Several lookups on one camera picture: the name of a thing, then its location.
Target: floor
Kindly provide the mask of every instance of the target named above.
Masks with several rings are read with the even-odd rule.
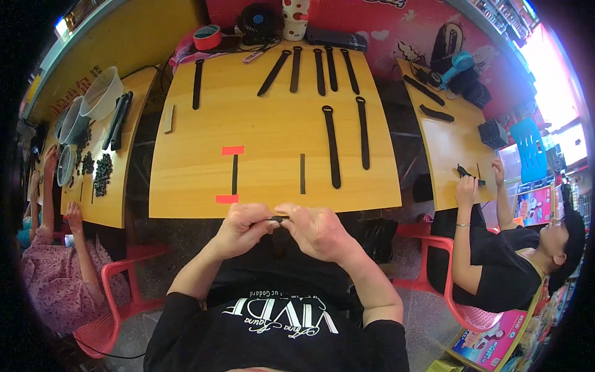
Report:
[[[391,132],[408,133],[412,136],[392,136],[397,168],[399,170],[400,186],[405,189],[413,183],[418,174],[428,172],[424,146],[419,136],[419,127],[415,114],[410,106],[403,87],[392,82],[394,86],[378,85],[389,130]],[[144,134],[139,132],[136,142],[146,140],[154,135],[155,121],[158,115],[153,115],[142,123]],[[420,214],[433,214],[433,203],[411,204],[403,196],[402,208],[367,212],[370,217],[390,218],[400,223],[412,223]],[[489,202],[484,206],[484,215],[488,227],[495,227],[496,206]],[[137,269],[141,291],[150,298],[164,296],[172,279],[192,257],[194,257],[218,230],[221,220],[159,220],[141,219],[136,221],[140,238],[145,242],[167,242],[173,247],[173,253],[149,261]],[[393,240],[393,262],[397,264],[398,276],[413,279],[419,272],[420,264],[419,241],[397,237]],[[446,348],[450,346],[461,327],[450,315],[444,300],[430,293],[397,289],[405,306],[403,320],[409,363],[412,372],[425,372],[430,364],[440,358]],[[132,357],[142,354],[148,343],[145,323],[152,321],[146,315],[139,314],[123,323],[120,337],[113,355]],[[122,360],[113,357],[104,358],[107,368],[117,372],[142,371],[143,358]]]

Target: hand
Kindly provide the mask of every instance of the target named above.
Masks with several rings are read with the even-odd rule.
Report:
[[[54,170],[56,169],[56,163],[58,162],[58,145],[54,144],[49,147],[43,157],[43,179],[52,180]]]
[[[33,175],[31,176],[31,191],[29,194],[29,199],[31,200],[31,203],[35,204],[37,204],[39,201],[39,177],[38,170],[34,171]]]
[[[290,217],[281,222],[281,226],[289,230],[299,249],[310,257],[341,265],[352,254],[363,252],[329,208],[304,208],[285,203],[276,206],[275,211]]]
[[[83,232],[83,214],[76,202],[69,202],[66,206],[66,219],[73,234]]]
[[[477,196],[477,183],[475,177],[463,176],[456,185],[456,202],[459,209],[469,209],[475,204],[475,197]]]
[[[211,240],[215,257],[227,260],[252,249],[264,234],[272,234],[279,227],[279,222],[267,220],[274,215],[265,204],[232,204],[219,232]]]
[[[491,161],[491,167],[496,175],[496,186],[504,185],[504,164],[502,164],[502,160],[495,158]]]

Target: black t-shirt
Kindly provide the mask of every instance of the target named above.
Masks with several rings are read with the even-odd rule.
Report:
[[[252,283],[206,311],[192,297],[169,294],[145,371],[409,371],[400,323],[377,320],[361,329],[300,283],[290,292],[278,284]]]
[[[490,312],[527,310],[541,285],[541,277],[516,251],[536,248],[539,233],[522,226],[499,234],[473,228],[470,240],[471,265],[483,266],[480,284],[475,296],[455,285],[455,302]]]

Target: pink wall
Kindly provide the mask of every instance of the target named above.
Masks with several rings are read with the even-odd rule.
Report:
[[[255,1],[207,0],[211,22],[232,26],[235,17],[252,2]],[[261,2],[281,9],[281,0]],[[484,108],[486,118],[495,118],[532,98],[516,84],[520,76],[488,37],[442,0],[320,0],[310,24],[363,35],[369,43],[366,59],[372,74],[395,80],[402,79],[395,58],[433,65],[434,44],[445,26],[439,39],[446,41],[446,30],[454,50],[471,53],[481,66],[480,82],[492,95],[492,101]]]

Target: red tape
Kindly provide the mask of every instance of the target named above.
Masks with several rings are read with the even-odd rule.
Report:
[[[244,153],[244,146],[223,146],[222,155],[239,155]]]
[[[217,195],[215,196],[215,202],[218,204],[233,204],[238,203],[239,197],[235,195]]]

